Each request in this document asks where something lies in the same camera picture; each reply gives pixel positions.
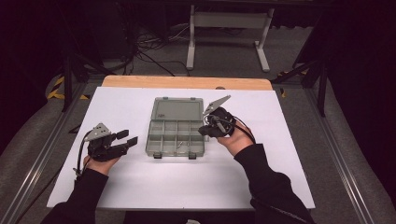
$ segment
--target black jacket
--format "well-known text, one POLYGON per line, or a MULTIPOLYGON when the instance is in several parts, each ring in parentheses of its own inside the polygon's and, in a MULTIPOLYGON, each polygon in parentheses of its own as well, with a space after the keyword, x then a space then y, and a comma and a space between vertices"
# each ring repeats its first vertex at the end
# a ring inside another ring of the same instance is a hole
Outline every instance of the black jacket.
MULTIPOLYGON (((256 209, 255 223, 314 223, 293 193, 290 179, 269 166, 262 144, 246 147, 234 157, 245 169, 256 209)), ((87 169, 66 203, 57 204, 42 223, 94 223, 95 208, 108 177, 87 169)))

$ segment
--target gray carpet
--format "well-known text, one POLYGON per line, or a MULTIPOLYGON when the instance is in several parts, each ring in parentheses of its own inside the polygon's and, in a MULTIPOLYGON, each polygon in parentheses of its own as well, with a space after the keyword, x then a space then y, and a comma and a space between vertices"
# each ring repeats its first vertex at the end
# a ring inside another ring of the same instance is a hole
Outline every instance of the gray carpet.
MULTIPOLYGON (((266 74, 261 70, 256 51, 252 46, 260 32, 245 30, 240 35, 233 36, 218 30, 203 30, 197 34, 195 65, 190 74, 192 77, 272 79, 278 72, 291 69, 291 65, 310 31, 310 29, 302 28, 271 29, 264 46, 271 68, 271 72, 266 74)), ((182 61, 184 63, 187 49, 188 41, 180 39, 162 49, 150 50, 147 54, 156 61, 182 61)), ((162 65, 177 76, 186 76, 187 72, 180 63, 162 63, 162 65)), ((168 76, 155 63, 145 63, 138 59, 134 60, 132 74, 168 76)), ((291 82, 295 83, 297 79, 294 78, 291 82)), ((49 84, 49 89, 52 87, 53 81, 49 84)), ((93 95, 95 88, 100 84, 100 78, 91 79, 84 94, 93 95)), ((360 223, 347 195, 343 180, 332 160, 329 144, 315 119, 316 111, 309 105, 305 90, 296 85, 282 85, 282 87, 286 92, 284 98, 279 94, 279 86, 275 86, 275 89, 317 207, 311 212, 314 220, 323 224, 360 223)), ((89 103, 90 100, 78 100, 78 104, 62 129, 61 138, 27 203, 33 200, 62 165, 76 136, 68 131, 83 121, 89 103)), ((0 187, 0 198, 2 199, 0 217, 7 211, 38 152, 44 146, 56 119, 61 114, 62 107, 63 100, 50 99, 25 123, 0 158, 0 170, 2 171, 0 173, 0 182, 2 183, 0 187)), ((331 88, 328 88, 325 109, 327 121, 329 121, 337 144, 358 182, 374 222, 396 223, 396 213, 390 199, 362 156, 331 88)), ((46 208, 46 203, 52 188, 53 184, 35 202, 21 223, 39 223, 48 213, 49 209, 46 208)), ((97 211, 97 223, 122 223, 123 214, 122 211, 97 211)))

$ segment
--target person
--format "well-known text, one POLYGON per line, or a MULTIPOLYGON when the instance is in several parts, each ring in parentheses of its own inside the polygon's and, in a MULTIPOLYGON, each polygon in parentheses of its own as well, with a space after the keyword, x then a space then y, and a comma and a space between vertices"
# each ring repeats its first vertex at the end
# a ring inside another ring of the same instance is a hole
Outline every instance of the person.
MULTIPOLYGON (((236 125, 250 132, 239 121, 236 125)), ((290 179, 269 167, 263 144, 254 144, 236 128, 231 136, 218 137, 218 142, 245 170, 252 195, 250 203, 255 208, 255 223, 315 223, 303 202, 293 193, 290 179)), ((108 180, 108 173, 119 159, 104 162, 90 160, 67 202, 55 205, 42 223, 94 223, 94 211, 108 180)))

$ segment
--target human hand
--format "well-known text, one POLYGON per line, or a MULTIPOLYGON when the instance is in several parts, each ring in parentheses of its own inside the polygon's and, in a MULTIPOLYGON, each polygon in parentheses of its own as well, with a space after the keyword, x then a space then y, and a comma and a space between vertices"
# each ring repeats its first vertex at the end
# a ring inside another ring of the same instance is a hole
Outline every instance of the human hand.
MULTIPOLYGON (((239 120, 236 121, 235 125, 238 125, 243 130, 251 133, 250 129, 245 127, 241 122, 239 122, 239 120)), ((227 147, 228 151, 233 156, 235 156, 245 147, 253 145, 251 139, 238 128, 234 128, 233 135, 230 137, 218 137, 218 142, 227 147)))
POLYGON ((103 175, 108 175, 111 167, 120 159, 120 157, 110 160, 110 161, 95 161, 90 156, 86 156, 84 158, 84 164, 87 163, 86 168, 90 168, 94 171, 97 171, 103 175))

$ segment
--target white tabletop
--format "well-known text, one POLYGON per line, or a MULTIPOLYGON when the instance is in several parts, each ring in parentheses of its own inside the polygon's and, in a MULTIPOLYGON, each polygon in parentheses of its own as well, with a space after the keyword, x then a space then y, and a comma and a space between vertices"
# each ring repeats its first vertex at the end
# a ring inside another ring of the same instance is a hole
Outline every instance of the white tabletop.
MULTIPOLYGON (((293 191, 307 208, 314 208, 311 192, 289 129, 274 91, 144 89, 100 87, 82 122, 65 161, 48 207, 65 202, 74 187, 78 150, 87 131, 103 122, 117 133, 129 130, 138 136, 110 171, 110 178, 98 207, 120 210, 244 210, 251 209, 248 180, 242 166, 216 139, 205 142, 205 155, 196 160, 163 157, 155 160, 145 152, 149 121, 156 97, 197 97, 204 107, 225 95, 232 97, 223 105, 244 121, 263 143, 270 167, 291 179, 293 191)), ((116 140, 113 146, 125 143, 116 140)), ((83 155, 87 154, 88 143, 83 155)))

